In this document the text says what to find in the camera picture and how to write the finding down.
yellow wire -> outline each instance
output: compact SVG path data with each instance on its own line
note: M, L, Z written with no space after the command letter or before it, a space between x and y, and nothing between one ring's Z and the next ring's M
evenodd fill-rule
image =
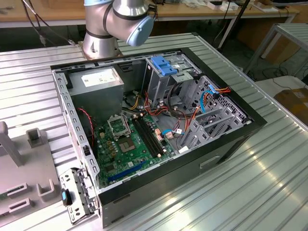
M137 99L136 99L136 102L135 102L134 106L132 106L132 107L130 108L130 110L134 110L134 109L137 107L137 105L138 105L138 100L139 100L139 95L137 96Z
M226 87L226 88L223 88L223 89L215 89L215 90L227 90L227 89L229 89L229 88Z

power supply label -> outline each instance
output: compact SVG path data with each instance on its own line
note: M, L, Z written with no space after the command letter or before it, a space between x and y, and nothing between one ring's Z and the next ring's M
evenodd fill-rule
M116 75L112 69L105 69L99 73L84 75L81 79L86 87L91 87L99 84L114 82L116 81Z

chip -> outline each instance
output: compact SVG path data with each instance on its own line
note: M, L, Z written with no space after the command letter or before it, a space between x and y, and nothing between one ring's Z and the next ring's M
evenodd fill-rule
M134 145L133 140L130 137L121 138L118 141L118 144L123 153L134 150L136 147Z
M114 170L114 168L115 167L113 165L108 165L108 166L105 167L107 172L110 172L110 171Z

silver table leg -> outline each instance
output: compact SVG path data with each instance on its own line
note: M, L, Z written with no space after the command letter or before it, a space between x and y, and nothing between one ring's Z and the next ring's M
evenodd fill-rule
M267 33L267 35L265 36L265 38L263 39L261 44L258 46L255 54L250 59L247 67L245 67L244 73L247 74L249 72L249 70L253 67L254 63L258 60L260 54L264 51L266 45L269 43L269 41L272 40L272 38L274 37L275 34L276 34L276 24L274 24L271 27L270 31Z

expansion slot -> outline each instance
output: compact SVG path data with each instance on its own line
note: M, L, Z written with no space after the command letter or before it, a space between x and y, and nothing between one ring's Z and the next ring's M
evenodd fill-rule
M108 177L108 181L112 182L114 180L117 180L117 179L119 179L121 177L124 177L124 176L128 175L129 173L135 172L135 171L139 170L142 167L143 164L144 163L140 163L140 164L138 164L138 165L136 165L134 167L131 167L131 168L129 168L129 169L123 171L123 172L120 172L120 173L115 174L115 175L113 175L111 177Z
M140 137L142 138L145 146L150 151L153 158L156 158L158 154L163 154L163 149L159 145L157 139L152 134L149 126L143 120L142 117L134 118L132 120L134 127L138 131Z

